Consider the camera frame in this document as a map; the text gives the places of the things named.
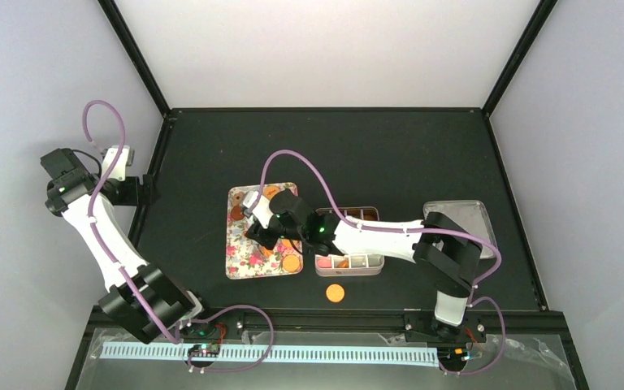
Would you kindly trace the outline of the floral cookie tray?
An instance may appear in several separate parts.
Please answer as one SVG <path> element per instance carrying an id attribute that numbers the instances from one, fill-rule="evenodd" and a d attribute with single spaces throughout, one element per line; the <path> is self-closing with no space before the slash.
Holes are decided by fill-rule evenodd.
<path id="1" fill-rule="evenodd" d="M 231 188 L 227 193 L 227 220 L 225 245 L 225 275 L 230 280 L 295 275 L 303 269 L 303 255 L 299 240 L 279 239 L 274 249 L 266 249 L 245 237 L 251 220 L 232 221 L 231 195 L 238 191 L 256 190 L 256 185 Z"/>

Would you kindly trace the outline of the pink divided cookie tin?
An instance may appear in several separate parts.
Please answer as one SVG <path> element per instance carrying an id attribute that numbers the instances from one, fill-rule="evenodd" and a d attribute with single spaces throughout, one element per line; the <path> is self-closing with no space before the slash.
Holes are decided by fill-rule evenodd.
<path id="1" fill-rule="evenodd" d="M 379 212 L 373 206 L 340 207 L 339 210 L 345 217 L 379 221 Z M 316 262 L 319 258 L 330 258 L 332 268 L 318 268 Z M 314 260 L 316 273 L 322 277 L 378 275 L 384 268 L 384 263 L 384 256 L 378 254 L 330 255 L 326 257 L 316 255 Z"/>

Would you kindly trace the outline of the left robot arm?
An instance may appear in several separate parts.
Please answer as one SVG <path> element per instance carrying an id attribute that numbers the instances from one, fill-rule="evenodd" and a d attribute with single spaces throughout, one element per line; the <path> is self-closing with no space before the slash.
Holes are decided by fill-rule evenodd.
<path id="1" fill-rule="evenodd" d="M 80 234 L 97 262 L 107 293 L 102 312 L 139 341 L 148 344 L 180 329 L 203 310 L 197 296 L 140 256 L 115 220 L 115 206 L 137 206 L 152 197 L 152 179 L 128 176 L 133 150 L 114 145 L 104 150 L 92 173 L 69 148 L 40 159 L 50 176 L 45 206 Z"/>

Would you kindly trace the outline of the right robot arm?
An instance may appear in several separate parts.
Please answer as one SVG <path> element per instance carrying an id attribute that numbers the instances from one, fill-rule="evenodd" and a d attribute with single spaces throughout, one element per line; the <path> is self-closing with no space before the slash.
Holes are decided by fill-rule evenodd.
<path id="1" fill-rule="evenodd" d="M 483 243 L 445 214 L 404 223 L 320 214 L 290 190 L 271 199 L 249 191 L 241 209 L 252 222 L 246 237 L 267 249 L 289 239 L 318 256 L 379 255 L 416 264 L 435 285 L 432 333 L 451 340 L 462 331 Z"/>

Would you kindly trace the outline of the yellow cracker with red mark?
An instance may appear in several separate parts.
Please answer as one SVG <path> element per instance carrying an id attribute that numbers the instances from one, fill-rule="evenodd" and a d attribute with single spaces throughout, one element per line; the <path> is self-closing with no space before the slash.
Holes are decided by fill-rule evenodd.
<path id="1" fill-rule="evenodd" d="M 280 192 L 280 188 L 274 185 L 270 185 L 270 186 L 266 186 L 264 188 L 264 192 L 263 195 L 267 198 L 267 199 L 271 199 L 272 197 L 274 197 L 277 193 Z"/>

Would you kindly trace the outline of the pink sandwich cookie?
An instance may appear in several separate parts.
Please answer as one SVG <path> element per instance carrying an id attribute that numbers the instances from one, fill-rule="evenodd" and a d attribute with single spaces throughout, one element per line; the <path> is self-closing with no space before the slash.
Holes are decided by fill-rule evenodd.
<path id="1" fill-rule="evenodd" d="M 319 258 L 316 266 L 322 269 L 332 268 L 332 260 L 330 258 Z"/>

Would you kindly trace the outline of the dark brown round cookie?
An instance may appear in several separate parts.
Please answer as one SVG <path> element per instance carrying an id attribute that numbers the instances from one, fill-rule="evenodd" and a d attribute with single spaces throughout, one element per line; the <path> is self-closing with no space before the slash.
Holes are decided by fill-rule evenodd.
<path id="1" fill-rule="evenodd" d="M 245 215 L 243 214 L 242 208 L 240 205 L 234 206 L 229 212 L 229 218 L 232 221 L 240 221 L 245 219 Z"/>

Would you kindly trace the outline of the brown flower cookie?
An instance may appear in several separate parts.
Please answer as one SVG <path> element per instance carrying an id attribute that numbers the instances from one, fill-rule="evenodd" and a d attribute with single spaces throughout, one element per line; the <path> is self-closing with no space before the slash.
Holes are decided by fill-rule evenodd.
<path id="1" fill-rule="evenodd" d="M 233 193 L 230 198 L 232 206 L 233 207 L 239 206 L 242 203 L 244 196 L 245 196 L 245 192 L 243 191 L 238 191 L 236 193 Z"/>

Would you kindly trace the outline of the fallen orange round cracker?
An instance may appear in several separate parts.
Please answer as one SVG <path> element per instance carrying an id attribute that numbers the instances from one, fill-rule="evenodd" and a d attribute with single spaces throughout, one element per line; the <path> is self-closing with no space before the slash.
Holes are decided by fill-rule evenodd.
<path id="1" fill-rule="evenodd" d="M 340 303 L 345 298 L 345 289 L 339 284 L 330 284 L 325 290 L 325 296 L 332 303 Z"/>

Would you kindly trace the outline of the clear plastic tin lid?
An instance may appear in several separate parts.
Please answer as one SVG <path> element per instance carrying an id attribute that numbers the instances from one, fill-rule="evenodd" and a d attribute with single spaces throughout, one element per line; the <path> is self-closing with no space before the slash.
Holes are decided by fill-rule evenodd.
<path id="1" fill-rule="evenodd" d="M 496 247 L 496 237 L 486 206 L 478 200 L 428 201 L 422 207 L 432 228 L 462 231 Z"/>

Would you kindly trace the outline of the black frame post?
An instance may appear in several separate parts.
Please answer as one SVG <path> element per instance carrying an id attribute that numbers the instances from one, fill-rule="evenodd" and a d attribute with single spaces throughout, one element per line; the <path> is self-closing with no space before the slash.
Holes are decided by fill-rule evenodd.
<path id="1" fill-rule="evenodd" d="M 142 84 L 151 97 L 159 114 L 162 117 L 166 117 L 170 113 L 171 108 L 169 107 L 158 82 L 154 78 L 149 64 L 146 62 L 144 55 L 141 53 L 141 49 L 132 35 L 132 32 L 128 27 L 128 24 L 116 1 L 98 0 L 97 3 L 101 7 L 102 12 L 108 20 L 110 26 L 114 30 L 115 35 L 125 50 L 137 75 L 141 78 Z"/>

